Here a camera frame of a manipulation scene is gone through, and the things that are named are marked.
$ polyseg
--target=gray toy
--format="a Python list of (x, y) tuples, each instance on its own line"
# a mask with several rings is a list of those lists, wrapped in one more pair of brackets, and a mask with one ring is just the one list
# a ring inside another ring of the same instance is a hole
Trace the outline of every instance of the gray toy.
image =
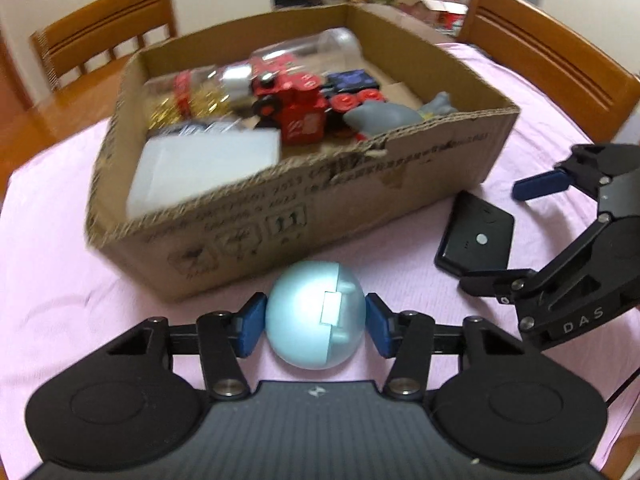
[(433, 116), (448, 115), (457, 112), (449, 101), (449, 94), (440, 92), (430, 102), (418, 109), (395, 103), (364, 101), (359, 107), (343, 115), (344, 122), (367, 137), (375, 137), (390, 130), (420, 124)]

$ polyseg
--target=blue gripper pad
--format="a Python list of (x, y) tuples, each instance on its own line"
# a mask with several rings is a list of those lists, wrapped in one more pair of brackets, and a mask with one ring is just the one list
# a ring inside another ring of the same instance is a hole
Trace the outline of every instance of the blue gripper pad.
[(267, 296), (255, 294), (251, 304), (242, 313), (242, 328), (236, 342), (236, 356), (244, 359), (254, 351), (258, 340), (264, 332), (264, 313), (267, 308)]
[(518, 202), (525, 202), (532, 198), (566, 191), (573, 183), (572, 177), (563, 170), (547, 171), (518, 180), (513, 184), (511, 197)]
[(388, 319), (368, 294), (365, 299), (367, 301), (367, 332), (373, 339), (373, 344), (376, 346), (378, 353), (385, 359), (389, 359), (394, 355)]

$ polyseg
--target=pink tablecloth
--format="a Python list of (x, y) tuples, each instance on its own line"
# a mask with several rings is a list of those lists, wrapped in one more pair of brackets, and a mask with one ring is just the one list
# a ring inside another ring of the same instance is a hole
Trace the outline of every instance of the pink tablecloth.
[[(467, 46), (444, 48), (522, 108), (489, 179), (475, 192), (516, 217), (511, 267), (539, 269), (593, 221), (595, 204), (575, 189), (517, 204), (510, 199), (511, 184), (548, 170), (568, 155), (572, 144), (586, 138), (519, 76)], [(87, 250), (82, 234), (87, 188), (105, 129), (106, 122), (96, 124), (18, 170), (0, 216), (0, 456), (10, 480), (25, 476), (39, 462), (23, 414), (40, 384), (146, 317), (167, 316), (172, 324), (180, 324), (209, 310), (233, 310), (254, 291), (268, 292), (279, 273), (274, 270), (166, 306)], [(420, 310), (444, 324), (480, 315), (516, 333), (512, 306), (461, 294), (456, 280), (433, 266), (450, 206), (451, 199), (444, 200), (332, 246), (315, 258), (351, 267), (364, 290), (379, 293), (392, 309)], [(633, 309), (548, 354), (608, 397), (640, 365), (640, 312)], [(242, 369), (256, 384), (261, 379), (382, 380), (389, 365), (367, 338), (345, 365), (305, 372), (279, 361), (262, 340)], [(175, 371), (203, 386), (196, 358), (177, 358)], [(434, 358), (430, 388), (455, 373), (455, 358)], [(610, 409), (609, 425), (594, 457), (596, 466), (604, 464), (639, 394), (636, 381)]]

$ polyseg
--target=black cable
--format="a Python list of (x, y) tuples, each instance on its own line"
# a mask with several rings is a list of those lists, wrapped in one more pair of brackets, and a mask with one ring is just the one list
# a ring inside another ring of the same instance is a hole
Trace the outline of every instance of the black cable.
[(620, 395), (622, 395), (622, 392), (624, 392), (631, 385), (631, 383), (638, 378), (638, 376), (640, 376), (640, 367), (638, 368), (638, 370), (629, 375), (628, 379), (620, 384), (620, 387), (615, 392), (613, 392), (613, 395), (610, 396), (609, 399), (607, 399), (607, 407), (612, 405), (616, 401), (616, 399)]

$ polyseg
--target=wooden chair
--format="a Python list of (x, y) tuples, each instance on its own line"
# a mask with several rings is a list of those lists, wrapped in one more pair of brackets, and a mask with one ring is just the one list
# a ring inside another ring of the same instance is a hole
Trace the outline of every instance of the wooden chair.
[(143, 48), (144, 33), (163, 25), (169, 37), (177, 36), (171, 0), (97, 0), (36, 31), (31, 44), (51, 89), (58, 90), (63, 74), (78, 68), (85, 75), (86, 62), (102, 52), (114, 61), (114, 48), (131, 38)]
[(640, 99), (640, 81), (523, 0), (471, 0), (458, 37), (542, 90), (594, 142), (611, 140)]

